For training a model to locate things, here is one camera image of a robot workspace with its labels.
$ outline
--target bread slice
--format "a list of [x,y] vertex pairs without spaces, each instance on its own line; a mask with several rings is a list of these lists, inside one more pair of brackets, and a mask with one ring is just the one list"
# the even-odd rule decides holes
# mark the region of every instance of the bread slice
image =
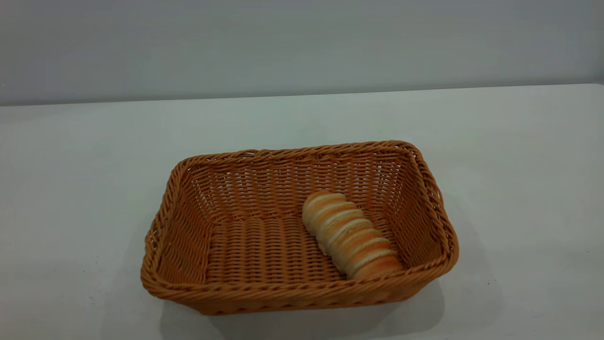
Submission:
[[342,194],[322,190],[308,196],[302,207],[302,221],[323,254],[331,256],[348,279],[403,269],[390,242]]

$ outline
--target wicker basket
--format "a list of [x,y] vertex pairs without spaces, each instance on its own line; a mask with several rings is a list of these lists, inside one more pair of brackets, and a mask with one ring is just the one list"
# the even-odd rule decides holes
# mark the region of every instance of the wicker basket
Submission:
[[[305,230],[305,198],[345,194],[405,270],[345,280]],[[398,141],[202,155],[172,171],[146,238],[143,286],[207,315],[405,300],[448,272],[455,232],[421,153]]]

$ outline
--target basket bottom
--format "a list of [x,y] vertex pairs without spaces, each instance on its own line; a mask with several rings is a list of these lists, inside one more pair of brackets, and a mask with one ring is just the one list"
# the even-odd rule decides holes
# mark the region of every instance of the basket bottom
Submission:
[[[390,240],[400,261],[401,251],[397,249],[386,216],[371,210],[366,210],[365,214]],[[346,279],[319,250],[298,214],[216,224],[205,274],[205,283],[221,284],[290,284]]]

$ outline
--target rectangular basket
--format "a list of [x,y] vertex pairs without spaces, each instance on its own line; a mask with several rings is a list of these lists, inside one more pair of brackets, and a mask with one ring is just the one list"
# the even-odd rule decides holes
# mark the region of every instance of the rectangular basket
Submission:
[[[319,189],[355,202],[405,270],[345,280],[302,224],[304,200]],[[185,159],[145,250],[149,293],[206,315],[402,301],[458,257],[432,174],[413,145],[398,141]]]

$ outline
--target brown basket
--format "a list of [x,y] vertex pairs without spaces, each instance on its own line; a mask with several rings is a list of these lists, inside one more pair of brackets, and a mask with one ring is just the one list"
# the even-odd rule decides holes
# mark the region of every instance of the brown basket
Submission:
[[[304,200],[319,189],[363,209],[405,270],[345,280],[302,224]],[[413,145],[398,141],[185,159],[145,250],[149,293],[207,315],[402,301],[458,257],[432,174]]]

